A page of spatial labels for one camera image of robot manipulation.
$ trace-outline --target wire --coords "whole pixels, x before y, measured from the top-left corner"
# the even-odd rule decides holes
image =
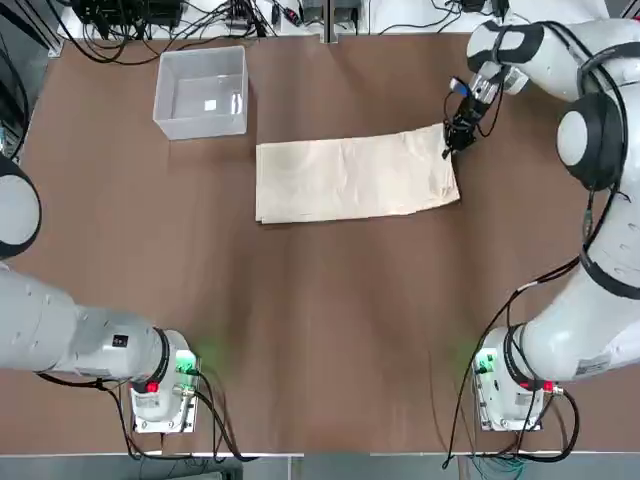
[[[491,127],[489,127],[489,131],[487,133],[484,133],[482,131],[482,127],[480,127],[480,124],[478,123],[478,125],[477,125],[478,132],[484,138],[489,137],[489,135],[491,135],[493,133],[493,129],[496,128],[496,123],[498,122],[498,115],[500,114],[500,106],[502,105],[502,97],[503,96],[504,96],[504,81],[500,82],[500,96],[498,97],[498,106],[496,107],[496,113],[493,116],[493,122],[491,122]]]
[[[66,380],[53,377],[47,373],[37,373],[37,375],[41,379],[46,380],[47,382],[50,382],[50,383],[54,383],[56,385],[60,385],[64,387],[72,387],[72,388],[92,388],[100,392],[107,393],[107,395],[109,395],[116,404],[116,409],[118,410],[118,419],[120,420],[120,426],[122,428],[122,434],[124,436],[125,444],[127,445],[127,454],[133,460],[139,461],[143,458],[149,458],[153,460],[174,461],[174,460],[184,460],[184,459],[195,458],[193,457],[193,455],[148,455],[145,452],[143,452],[140,449],[140,447],[138,447],[138,445],[135,443],[133,438],[131,438],[131,436],[127,431],[127,426],[124,421],[124,413],[122,411],[122,404],[120,400],[118,400],[118,397],[116,397],[116,394],[113,393],[113,389],[108,389],[104,386],[105,382],[112,382],[115,380],[103,380],[99,378],[97,380],[93,380],[90,382],[68,382]]]
[[[580,435],[580,410],[578,409],[578,404],[575,398],[573,398],[573,396],[567,390],[563,390],[562,394],[563,397],[566,398],[571,405],[574,419],[573,432],[571,433],[571,438],[569,439],[569,443],[567,444],[567,446],[562,449],[562,452],[560,454],[553,457],[529,455],[526,453],[516,452],[519,458],[538,463],[557,463],[567,458],[571,454],[571,452],[573,452],[573,449],[575,448],[578,441],[578,436]]]
[[[443,25],[442,27],[440,27],[440,29],[438,30],[438,33],[442,33],[444,32],[444,29],[447,28],[448,26],[452,25],[453,23],[457,22],[458,20],[460,20],[460,17],[462,17],[462,10],[458,11],[458,16],[456,18],[454,18],[453,20],[451,20],[449,23]]]
[[[214,426],[217,424],[218,428],[220,428],[220,435],[221,438],[224,439],[224,442],[227,446],[227,448],[229,449],[229,451],[233,454],[234,458],[240,462],[243,463],[247,463],[247,462],[252,462],[254,460],[257,460],[258,457],[245,457],[240,453],[240,450],[238,449],[238,446],[235,442],[235,439],[233,438],[233,434],[227,431],[227,422],[223,421],[222,418],[220,417],[220,415],[218,414],[218,411],[216,410],[214,404],[213,404],[213,388],[211,387],[211,383],[209,382],[209,380],[207,379],[206,376],[204,376],[201,372],[197,372],[196,373],[197,376],[199,378],[201,378],[206,386],[207,389],[207,393],[209,393],[209,397],[207,398],[205,395],[203,395],[201,392],[195,392],[195,396],[200,399],[205,405],[206,407],[209,409],[209,411],[211,412],[211,415],[213,417],[213,424]],[[215,459],[215,455],[217,452],[217,449],[220,447],[220,439],[218,439],[218,443],[216,445],[216,441],[215,441],[215,430],[214,430],[214,436],[213,436],[213,441],[214,441],[214,460]]]
[[[22,125],[21,125],[22,134],[20,135],[20,139],[18,140],[18,143],[15,145],[13,152],[11,152],[11,155],[9,156],[9,160],[14,160],[18,156],[18,153],[20,152],[22,145],[24,145],[24,141],[27,137],[27,132],[29,130],[30,116],[31,116],[31,112],[29,110],[29,97],[27,96],[27,89],[24,86],[24,82],[22,81],[22,78],[20,77],[18,70],[16,70],[15,65],[11,61],[11,57],[9,57],[9,52],[0,49],[0,58],[4,61],[4,63],[9,68],[11,75],[13,76],[15,83],[17,84],[18,89],[20,90],[20,94],[22,96],[22,110],[23,110]]]
[[[498,321],[498,319],[500,318],[500,316],[507,310],[507,308],[510,307],[511,303],[513,303],[513,301],[515,299],[517,299],[520,295],[522,295],[522,293],[524,293],[526,290],[528,290],[531,287],[537,286],[537,285],[541,285],[544,283],[548,283],[550,281],[556,280],[558,278],[560,278],[563,275],[566,275],[567,273],[569,273],[571,270],[573,270],[573,268],[575,268],[578,264],[580,263],[580,259],[579,257],[575,257],[573,259],[571,259],[570,261],[566,262],[565,264],[551,270],[550,272],[547,272],[539,277],[537,277],[536,279],[534,279],[532,282],[529,282],[525,285],[522,285],[521,287],[517,288],[516,290],[514,290],[514,292],[511,294],[511,296],[509,297],[509,299],[504,303],[504,305],[502,305],[502,307],[500,307],[500,309],[498,310],[498,312],[493,316],[493,318],[491,319],[491,321],[489,322],[489,324],[485,327],[484,331],[482,332],[482,334],[480,335],[480,338],[478,339],[478,342],[476,343],[476,346],[469,358],[469,362],[467,363],[467,367],[465,368],[464,371],[464,375],[462,377],[462,382],[460,383],[460,389],[458,390],[458,397],[456,400],[456,408],[455,408],[455,412],[453,415],[453,424],[451,427],[451,436],[449,438],[449,448],[447,451],[447,458],[445,459],[444,463],[442,464],[442,468],[446,469],[449,464],[451,463],[451,460],[453,459],[453,441],[455,438],[455,432],[456,432],[456,427],[457,427],[457,423],[458,423],[458,415],[460,413],[460,405],[462,403],[462,395],[464,393],[464,387],[467,383],[467,378],[469,377],[469,372],[471,370],[471,367],[473,365],[473,360],[476,356],[476,354],[478,353],[478,351],[480,350],[480,348],[482,347],[482,343],[484,342],[485,337],[489,334],[489,332],[491,331],[492,327],[494,326],[494,324]]]
[[[69,41],[71,41],[71,43],[73,43],[73,45],[80,50],[80,53],[82,53],[85,57],[89,58],[90,60],[97,62],[97,63],[102,63],[102,64],[117,64],[117,65],[123,65],[123,66],[139,66],[139,65],[145,65],[151,62],[154,62],[155,60],[157,60],[160,55],[166,51],[168,51],[171,46],[175,43],[176,40],[182,38],[182,39],[188,39],[190,36],[192,36],[194,33],[196,33],[198,30],[200,30],[200,38],[202,37],[202,35],[204,34],[205,30],[213,25],[216,22],[222,21],[223,17],[228,15],[228,13],[230,12],[230,8],[231,8],[231,2],[232,1],[242,1],[244,2],[244,4],[247,6],[247,8],[251,9],[252,15],[254,15],[253,18],[253,23],[257,23],[260,28],[264,29],[264,25],[267,25],[267,27],[270,28],[270,26],[268,25],[268,22],[266,21],[266,19],[264,18],[264,16],[262,15],[262,13],[260,12],[259,8],[257,8],[257,5],[254,3],[252,5],[252,1],[253,0],[227,0],[224,3],[220,4],[218,7],[214,8],[213,10],[206,12],[205,10],[202,10],[198,7],[196,7],[195,5],[193,5],[192,3],[183,0],[182,3],[185,3],[186,5],[194,8],[195,10],[198,10],[202,13],[204,13],[204,15],[202,17],[200,17],[199,19],[197,19],[195,22],[188,22],[186,20],[183,20],[182,23],[186,24],[186,26],[184,28],[182,28],[181,30],[179,30],[176,33],[172,33],[170,30],[165,30],[162,26],[158,26],[159,28],[162,28],[163,30],[167,31],[169,33],[169,42],[164,46],[164,48],[161,51],[157,51],[155,50],[153,47],[151,47],[146,41],[144,41],[144,36],[142,38],[140,38],[140,40],[144,43],[144,45],[146,46],[147,49],[149,49],[152,53],[153,56],[144,60],[140,60],[140,61],[121,61],[119,60],[119,57],[122,55],[124,48],[126,47],[126,45],[132,43],[133,41],[135,41],[136,39],[133,38],[128,30],[125,32],[124,28],[126,25],[126,18],[124,15],[124,7],[122,6],[122,0],[118,0],[119,4],[120,4],[120,8],[121,8],[121,16],[122,16],[122,22],[123,25],[121,26],[121,28],[123,29],[121,32],[116,32],[113,29],[110,29],[110,33],[114,36],[114,38],[116,39],[120,39],[120,42],[117,45],[100,45],[98,44],[93,38],[91,38],[91,36],[88,35],[88,32],[86,31],[86,28],[83,28],[83,39],[86,42],[86,47],[88,49],[85,50],[82,46],[79,45],[79,43],[75,40],[75,38],[71,35],[71,33],[69,32],[67,26],[64,24],[64,22],[62,21],[62,19],[60,18],[60,15],[57,13],[57,11],[55,10],[55,7],[53,6],[53,4],[51,3],[51,0],[45,0],[47,2],[47,4],[49,5],[49,8],[51,9],[54,17],[56,18],[56,20],[58,21],[58,23],[60,23],[63,31],[65,32],[67,38],[69,39]],[[258,14],[255,13],[254,11],[254,6],[255,9],[258,10]],[[184,50],[186,48],[189,48],[191,46],[195,46],[195,45],[204,45],[206,43],[212,42],[214,40],[217,40],[219,38],[233,38],[233,39],[242,39],[242,38],[247,38],[250,35],[256,33],[256,29],[252,28],[251,25],[249,25],[247,27],[247,31],[244,32],[241,35],[219,35],[216,37],[212,37],[209,39],[206,39],[204,41],[199,41],[199,42],[194,42],[191,44],[186,44],[181,46],[180,48],[178,48],[177,50]],[[103,53],[101,53],[98,49],[104,49],[104,50],[115,50],[115,53],[111,56],[107,56]]]
[[[222,435],[222,438],[224,439],[225,444],[227,445],[227,447],[229,448],[229,451],[233,454],[235,459],[240,461],[240,462],[243,462],[243,463],[252,462],[254,460],[257,460],[258,457],[245,457],[240,453],[240,451],[238,450],[238,447],[236,446],[235,442],[233,442],[231,440],[231,438],[229,437],[229,433],[227,432],[227,429],[226,429],[226,427],[224,425],[224,422],[222,421],[222,419],[220,418],[220,415],[218,414],[218,412],[214,408],[213,403],[211,402],[211,400],[209,400],[205,395],[203,395],[200,392],[196,392],[195,395],[196,395],[196,397],[198,399],[200,399],[202,401],[202,403],[204,403],[206,405],[206,407],[209,409],[209,411],[213,415],[213,421],[218,424],[218,427],[220,428],[220,433]]]
[[[424,25],[412,25],[412,24],[409,24],[409,23],[396,23],[394,25],[389,25],[387,28],[385,28],[380,33],[378,33],[378,35],[384,35],[386,32],[388,32],[389,30],[391,30],[393,28],[401,28],[401,27],[402,28],[429,28],[429,27],[435,27],[436,25],[440,25],[447,18],[449,18],[449,15],[451,15],[452,13],[454,13],[453,9],[448,10],[447,14],[444,16],[444,18],[438,20],[437,22],[427,23],[427,24],[424,24]]]

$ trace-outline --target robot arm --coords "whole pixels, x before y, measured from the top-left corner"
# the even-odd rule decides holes
[[[33,183],[0,154],[0,260],[26,250],[40,223]],[[182,335],[133,314],[76,305],[65,292],[3,263],[0,368],[129,381],[137,426],[193,430],[196,360]]]
[[[505,328],[484,340],[474,378],[478,392],[491,392],[478,395],[486,430],[520,431],[531,399],[529,424],[535,424],[542,395],[532,398],[539,391],[539,384],[531,388],[534,380],[576,380],[640,361],[640,45],[631,43],[640,39],[640,24],[618,19],[565,28],[596,57],[608,59],[606,70],[619,87],[622,106],[610,89],[595,92],[593,77],[580,82],[581,67],[589,59],[552,26],[505,28],[487,22],[469,42],[468,65],[475,76],[469,87],[459,89],[465,99],[445,129],[448,148],[464,150],[497,95],[495,86],[515,94],[530,79],[571,102],[557,135],[558,153],[569,173],[590,192],[612,185],[622,192],[612,197],[606,221],[588,248],[589,258],[581,258],[565,289],[538,317],[511,332],[522,354],[518,349],[505,353],[511,341]],[[522,378],[531,381],[528,386]]]

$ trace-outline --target transparent storage box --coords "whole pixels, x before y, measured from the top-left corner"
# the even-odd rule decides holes
[[[153,120],[169,140],[246,133],[248,100],[242,46],[160,57]]]

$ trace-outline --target beige cloth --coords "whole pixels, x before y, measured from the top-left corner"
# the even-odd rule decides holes
[[[258,145],[256,221],[407,215],[458,200],[442,128]]]

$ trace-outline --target brown table surface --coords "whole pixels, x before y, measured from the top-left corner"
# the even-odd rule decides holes
[[[562,105],[535,87],[505,98],[493,135],[459,158],[462,201],[407,217],[258,225],[254,152],[440,122],[450,76],[469,75],[467,38],[248,43],[250,132],[173,143],[151,119],[157,62],[103,66],[67,47],[25,151],[42,232],[12,265],[78,303],[222,345],[243,451],[443,452],[454,379],[483,325],[516,286],[577,251],[586,195],[555,152]],[[147,55],[136,48],[128,58]],[[525,295],[514,321],[562,284]],[[578,449],[640,450],[638,372],[571,386]],[[0,454],[124,451],[106,395],[27,372],[1,372],[0,388]],[[560,448],[557,421],[545,423],[526,447]],[[197,433],[170,437],[167,451],[209,451],[210,425],[200,409]],[[460,428],[457,451],[468,438]],[[476,448],[510,441],[483,435]]]

